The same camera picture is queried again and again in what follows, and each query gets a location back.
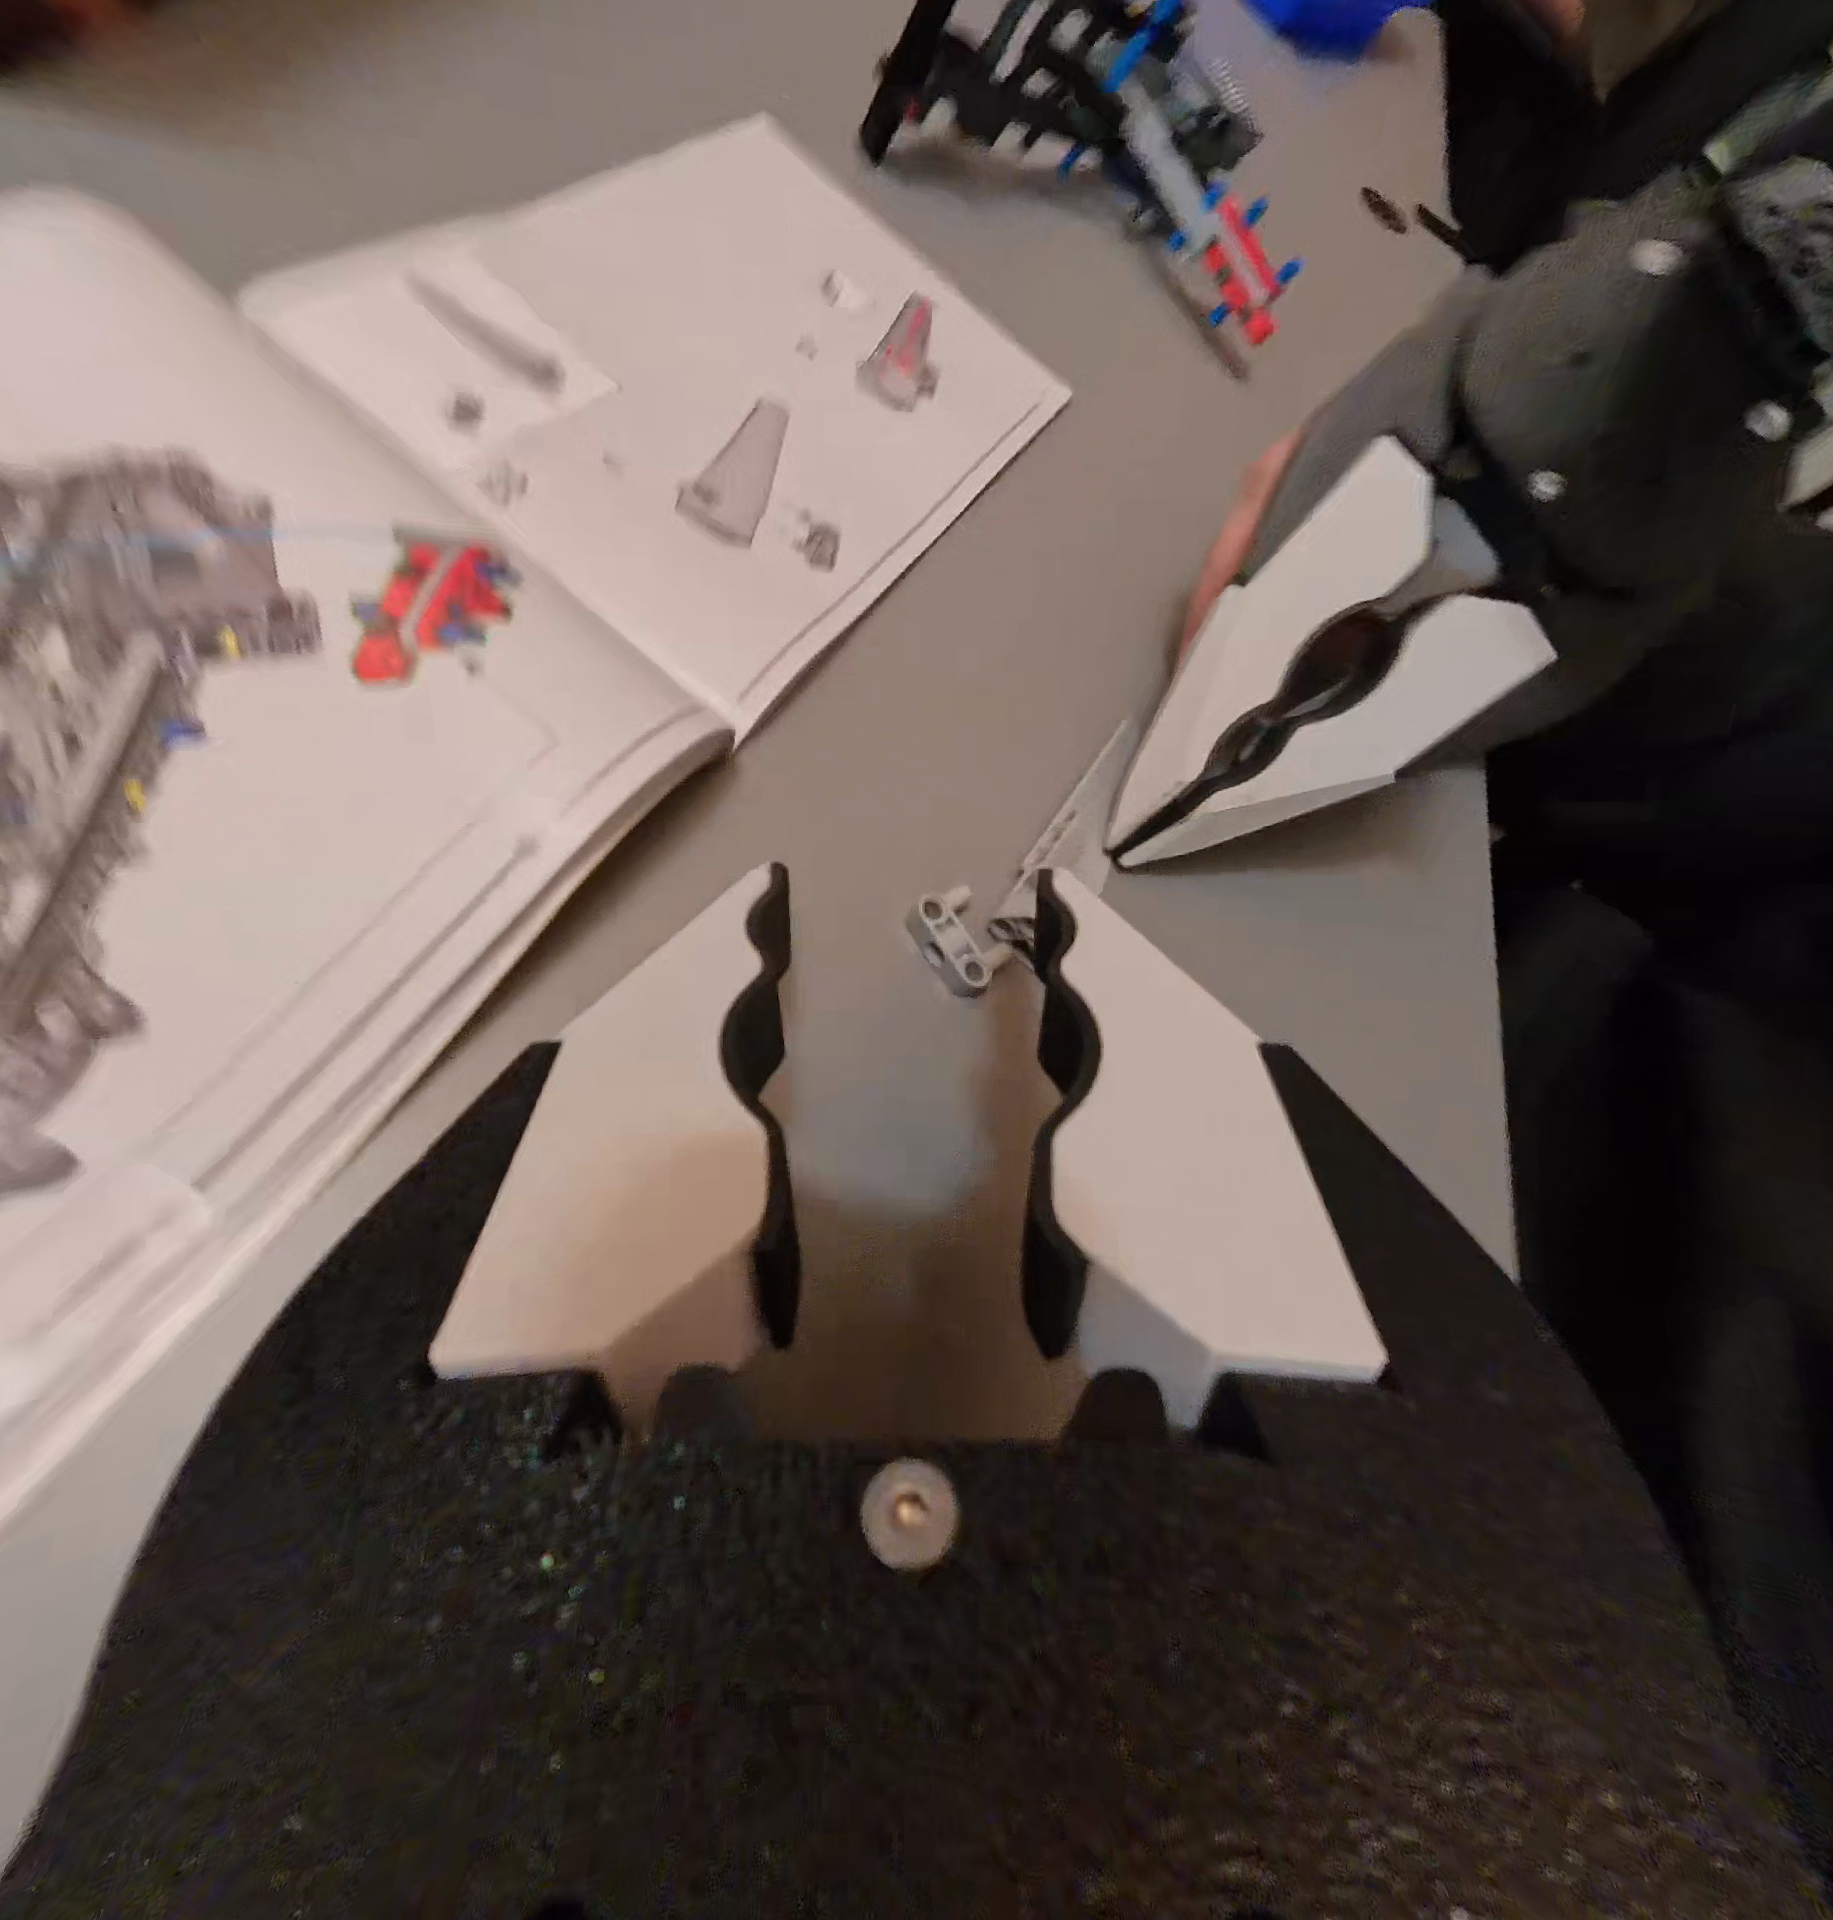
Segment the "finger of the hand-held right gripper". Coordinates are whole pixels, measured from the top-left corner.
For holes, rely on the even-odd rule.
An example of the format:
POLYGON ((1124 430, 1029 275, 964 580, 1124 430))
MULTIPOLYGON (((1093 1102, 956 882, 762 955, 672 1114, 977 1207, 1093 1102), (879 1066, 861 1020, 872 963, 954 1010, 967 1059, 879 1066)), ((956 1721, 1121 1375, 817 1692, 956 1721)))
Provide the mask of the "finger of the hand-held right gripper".
POLYGON ((1195 639, 1124 774, 1115 829, 1192 778, 1219 733, 1283 683, 1332 617, 1403 616, 1449 596, 1490 596, 1497 553, 1392 438, 1382 438, 1195 639))
POLYGON ((1219 733, 1190 780, 1115 829, 1115 861, 1135 870, 1206 852, 1373 796, 1550 664, 1543 628, 1509 600, 1340 612, 1219 733))

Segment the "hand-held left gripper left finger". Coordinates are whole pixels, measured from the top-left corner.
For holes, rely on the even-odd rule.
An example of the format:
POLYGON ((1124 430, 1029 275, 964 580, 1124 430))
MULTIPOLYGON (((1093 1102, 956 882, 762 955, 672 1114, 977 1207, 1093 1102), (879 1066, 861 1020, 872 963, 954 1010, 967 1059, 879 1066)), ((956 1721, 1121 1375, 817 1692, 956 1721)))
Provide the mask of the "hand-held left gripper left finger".
POLYGON ((569 1023, 432 1341, 438 1381, 582 1375, 623 1418, 687 1369, 794 1345, 803 1237, 780 1116, 782 861, 733 881, 569 1023))

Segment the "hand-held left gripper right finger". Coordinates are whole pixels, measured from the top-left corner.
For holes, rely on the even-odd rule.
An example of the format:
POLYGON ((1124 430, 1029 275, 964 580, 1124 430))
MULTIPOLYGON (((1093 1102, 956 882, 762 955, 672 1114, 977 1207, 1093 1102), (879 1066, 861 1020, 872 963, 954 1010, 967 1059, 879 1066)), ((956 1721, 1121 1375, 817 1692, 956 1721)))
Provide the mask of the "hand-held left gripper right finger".
POLYGON ((1376 1386, 1389 1354, 1297 1138, 1280 1055, 1072 870, 1033 878, 1026 1328, 1169 1428, 1239 1381, 1376 1386))

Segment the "grey tapered panel piece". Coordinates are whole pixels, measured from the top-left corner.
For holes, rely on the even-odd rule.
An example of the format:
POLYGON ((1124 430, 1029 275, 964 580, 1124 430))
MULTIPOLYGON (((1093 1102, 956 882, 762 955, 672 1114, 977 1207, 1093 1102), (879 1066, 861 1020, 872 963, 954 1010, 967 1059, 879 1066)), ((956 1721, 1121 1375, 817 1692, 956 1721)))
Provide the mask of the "grey tapered panel piece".
POLYGON ((1037 918, 1035 877, 1045 867, 1074 874, 1096 896, 1105 891, 1114 873, 1114 861, 1105 848, 1105 832, 1111 823, 1124 774, 1140 743, 1140 733, 1144 724, 1135 717, 1117 726, 1027 848, 1018 877, 988 918, 986 933, 994 941, 1018 952, 1032 947, 1037 918))

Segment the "small grey connector piece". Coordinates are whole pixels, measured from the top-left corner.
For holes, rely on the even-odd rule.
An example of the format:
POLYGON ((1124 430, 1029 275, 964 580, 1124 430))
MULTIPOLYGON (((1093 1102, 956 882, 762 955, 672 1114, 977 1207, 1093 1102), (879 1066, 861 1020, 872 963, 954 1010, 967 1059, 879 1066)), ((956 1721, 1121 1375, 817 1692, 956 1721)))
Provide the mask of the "small grey connector piece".
POLYGON ((1015 960, 1016 949, 975 931, 973 891, 967 885, 923 894, 905 915, 911 947, 938 981, 956 998, 984 997, 1015 960))

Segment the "person's right hand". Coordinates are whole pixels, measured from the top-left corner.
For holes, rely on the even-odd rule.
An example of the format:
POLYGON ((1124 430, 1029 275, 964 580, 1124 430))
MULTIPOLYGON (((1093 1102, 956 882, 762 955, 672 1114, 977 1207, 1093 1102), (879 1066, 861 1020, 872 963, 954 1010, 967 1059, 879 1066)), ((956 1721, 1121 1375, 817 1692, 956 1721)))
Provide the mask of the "person's right hand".
POLYGON ((1190 588, 1177 632, 1177 660, 1188 655, 1221 596, 1239 578, 1241 563, 1300 440, 1301 428, 1292 428, 1243 468, 1233 504, 1190 588))

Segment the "person's black clothed body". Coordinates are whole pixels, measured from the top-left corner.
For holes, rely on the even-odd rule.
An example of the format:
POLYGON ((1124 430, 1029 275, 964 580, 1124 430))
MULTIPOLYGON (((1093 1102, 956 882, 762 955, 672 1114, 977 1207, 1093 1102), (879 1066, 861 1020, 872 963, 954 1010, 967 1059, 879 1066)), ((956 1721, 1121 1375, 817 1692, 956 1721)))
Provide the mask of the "person's black clothed body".
POLYGON ((1488 780, 1520 1276, 1833 1883, 1833 712, 1488 780))

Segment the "black toy chassis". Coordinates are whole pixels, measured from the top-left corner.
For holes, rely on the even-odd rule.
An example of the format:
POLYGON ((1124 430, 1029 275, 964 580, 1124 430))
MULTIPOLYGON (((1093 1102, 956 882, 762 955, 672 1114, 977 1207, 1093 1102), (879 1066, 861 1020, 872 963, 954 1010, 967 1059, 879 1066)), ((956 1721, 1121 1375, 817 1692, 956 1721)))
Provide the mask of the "black toy chassis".
POLYGON ((900 138, 944 130, 986 154, 1046 150, 1061 180, 1119 195, 1133 240, 1238 377, 1279 337, 1301 259, 1263 244, 1265 195, 1239 162, 1263 139, 1225 64, 1196 47, 1185 3, 1004 3, 986 24, 917 3, 882 56, 855 130, 870 165, 900 138))

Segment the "open instruction booklet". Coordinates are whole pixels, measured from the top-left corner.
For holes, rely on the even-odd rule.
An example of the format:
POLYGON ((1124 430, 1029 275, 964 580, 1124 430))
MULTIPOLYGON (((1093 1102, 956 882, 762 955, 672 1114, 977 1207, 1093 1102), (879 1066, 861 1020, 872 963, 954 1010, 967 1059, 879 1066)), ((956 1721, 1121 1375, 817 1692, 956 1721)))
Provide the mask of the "open instruction booklet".
POLYGON ((0 1530, 1068 399, 768 117, 236 295, 0 195, 0 1530))

